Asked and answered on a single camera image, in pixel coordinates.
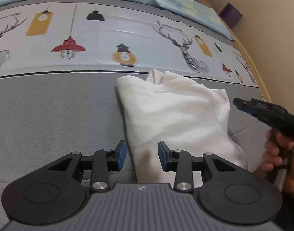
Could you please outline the person right hand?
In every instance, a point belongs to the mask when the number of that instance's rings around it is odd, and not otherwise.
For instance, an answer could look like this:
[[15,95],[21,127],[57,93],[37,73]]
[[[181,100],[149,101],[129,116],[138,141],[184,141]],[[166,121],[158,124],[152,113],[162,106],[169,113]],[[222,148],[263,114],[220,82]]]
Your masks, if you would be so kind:
[[262,170],[280,191],[294,195],[294,140],[273,128],[267,134]]

